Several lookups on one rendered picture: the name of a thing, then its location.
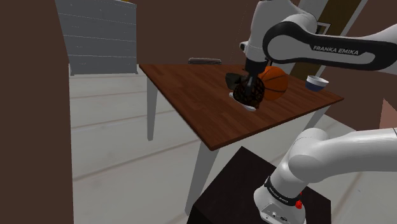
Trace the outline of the brown wooden table grey legs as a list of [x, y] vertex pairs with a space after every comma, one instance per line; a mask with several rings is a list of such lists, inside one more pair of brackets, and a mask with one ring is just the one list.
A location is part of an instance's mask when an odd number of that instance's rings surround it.
[[199, 198], [218, 149], [312, 113], [307, 127], [314, 127], [328, 108], [342, 97], [305, 88], [288, 76], [287, 92], [255, 112], [249, 112], [230, 96], [227, 72], [240, 73], [242, 65], [140, 64], [147, 76], [147, 138], [153, 139], [157, 94], [161, 93], [201, 140], [185, 205], [189, 214]]

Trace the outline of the grey chest of drawers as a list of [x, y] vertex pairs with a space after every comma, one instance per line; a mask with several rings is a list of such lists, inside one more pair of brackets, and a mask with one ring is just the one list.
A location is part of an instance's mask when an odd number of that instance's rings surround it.
[[122, 0], [55, 0], [69, 74], [137, 73], [137, 5]]

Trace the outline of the white flat plate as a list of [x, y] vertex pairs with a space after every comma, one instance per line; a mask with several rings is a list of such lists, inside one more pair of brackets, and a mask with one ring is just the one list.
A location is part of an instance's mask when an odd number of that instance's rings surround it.
[[237, 101], [237, 100], [235, 99], [235, 97], [233, 96], [233, 92], [230, 92], [230, 93], [229, 93], [229, 97], [232, 98], [232, 99], [233, 99], [235, 102], [237, 102], [238, 104], [240, 104], [242, 107], [244, 107], [246, 110], [248, 110], [248, 111], [256, 111], [256, 108], [254, 108], [254, 107], [252, 107], [252, 106], [245, 105], [245, 104], [243, 104], [243, 103]]

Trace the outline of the dark grey flat slab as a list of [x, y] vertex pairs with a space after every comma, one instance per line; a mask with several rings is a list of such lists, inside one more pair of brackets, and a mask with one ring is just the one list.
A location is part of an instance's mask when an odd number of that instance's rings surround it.
[[222, 65], [220, 59], [211, 59], [211, 58], [197, 58], [191, 57], [188, 59], [189, 64], [204, 64], [204, 65]]

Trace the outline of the white and blue bowl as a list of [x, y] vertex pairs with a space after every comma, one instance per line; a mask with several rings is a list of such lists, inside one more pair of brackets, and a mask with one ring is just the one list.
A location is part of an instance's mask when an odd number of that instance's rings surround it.
[[313, 75], [308, 75], [305, 81], [305, 87], [313, 92], [322, 90], [327, 84], [329, 84], [329, 81]]

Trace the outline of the brown door with white frame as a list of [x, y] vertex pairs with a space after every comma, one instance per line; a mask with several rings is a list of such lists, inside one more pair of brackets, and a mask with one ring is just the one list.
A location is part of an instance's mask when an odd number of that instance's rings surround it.
[[[368, 0], [291, 0], [317, 19], [319, 34], [345, 36]], [[307, 75], [321, 76], [326, 66], [310, 63], [275, 64], [298, 79]]]

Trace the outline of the dark robot stand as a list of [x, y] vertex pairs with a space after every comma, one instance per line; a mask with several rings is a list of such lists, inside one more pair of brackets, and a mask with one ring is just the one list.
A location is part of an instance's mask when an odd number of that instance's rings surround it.
[[194, 203], [187, 224], [331, 224], [331, 202], [241, 147]]

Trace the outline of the dark brown patterned round object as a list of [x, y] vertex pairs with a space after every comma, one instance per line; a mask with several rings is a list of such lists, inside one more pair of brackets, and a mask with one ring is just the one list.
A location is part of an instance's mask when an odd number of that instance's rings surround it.
[[246, 95], [246, 86], [248, 84], [248, 81], [248, 76], [242, 76], [239, 79], [239, 81], [237, 82], [237, 86], [233, 90], [233, 98], [237, 102], [245, 106], [251, 106], [254, 109], [258, 109], [264, 96], [264, 84], [261, 79], [255, 79], [254, 83], [251, 85], [251, 93], [249, 95]]

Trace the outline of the orange basketball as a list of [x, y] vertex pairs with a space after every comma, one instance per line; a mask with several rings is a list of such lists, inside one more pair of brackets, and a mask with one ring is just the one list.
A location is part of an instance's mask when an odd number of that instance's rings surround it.
[[258, 77], [265, 87], [265, 100], [274, 101], [280, 98], [288, 88], [288, 75], [279, 67], [267, 66]]

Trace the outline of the dark grey lumpy object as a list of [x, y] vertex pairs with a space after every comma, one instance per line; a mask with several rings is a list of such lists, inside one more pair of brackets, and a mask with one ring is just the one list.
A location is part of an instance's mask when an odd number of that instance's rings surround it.
[[234, 90], [242, 81], [246, 79], [246, 75], [237, 73], [226, 73], [225, 81], [228, 89]]

